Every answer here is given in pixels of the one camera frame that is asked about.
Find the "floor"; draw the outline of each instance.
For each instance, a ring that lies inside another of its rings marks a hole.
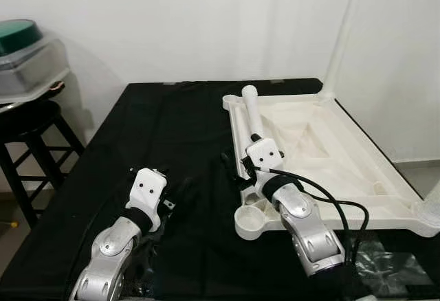
[[[414,186],[417,192],[423,197],[440,180],[440,166],[414,168],[405,165],[400,166],[399,170]],[[36,199],[35,204],[38,208],[44,208],[53,195],[52,190],[45,190]],[[11,228],[0,224],[0,276],[8,266],[11,258],[20,247],[28,235],[30,229],[25,222],[23,214],[14,200],[0,200],[0,221],[18,221],[19,226]]]

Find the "black wire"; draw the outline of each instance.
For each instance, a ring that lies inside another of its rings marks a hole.
[[[355,206],[357,208],[360,208],[363,212],[364,212],[364,222],[361,225],[360,228],[360,234],[357,236],[356,240],[355,240],[355,244],[352,250],[352,258],[351,261],[353,264],[355,264],[355,259],[356,259],[356,254],[358,252],[359,249],[359,245],[360,245],[360,235],[363,233],[363,231],[366,229],[366,226],[368,225],[369,222],[369,212],[368,210],[361,204],[356,203],[354,201],[344,201],[344,200],[336,200],[333,195],[331,195],[330,192],[328,192],[327,190],[325,190],[322,186],[320,186],[319,184],[317,184],[316,182],[303,177],[301,175],[297,175],[294,174],[292,172],[285,172],[284,170],[277,170],[277,169],[269,169],[270,172],[274,173],[274,174],[280,174],[280,175],[285,175],[288,177],[293,177],[294,179],[297,179],[299,181],[303,181],[313,187],[315,187],[316,189],[318,189],[319,191],[321,191],[328,199],[326,198],[321,198],[318,196],[315,196],[314,194],[310,194],[307,191],[304,190],[304,188],[302,188],[302,190],[300,190],[301,192],[304,192],[306,194],[308,194],[309,196],[311,196],[312,198],[319,200],[319,201],[324,201],[326,203],[332,203],[334,204],[334,206],[336,207],[336,210],[338,211],[340,217],[341,217],[341,221],[342,221],[342,226],[344,228],[344,233],[345,233],[345,257],[344,257],[344,264],[348,264],[350,261],[350,249],[351,249],[351,241],[350,241],[350,236],[349,236],[349,225],[347,222],[347,218],[345,217],[345,213],[342,210],[342,208],[340,207],[340,205],[352,205]]]

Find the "black table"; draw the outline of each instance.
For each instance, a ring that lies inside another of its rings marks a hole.
[[[317,79],[254,81],[262,95],[316,93]],[[131,167],[167,169],[179,199],[157,246],[151,293],[159,298],[310,296],[288,234],[244,241],[234,231],[239,194],[223,152],[233,153],[225,94],[249,82],[127,86],[0,282],[2,300],[60,300],[89,261],[91,242],[125,204]],[[413,253],[440,282],[440,236],[377,232],[390,252]]]

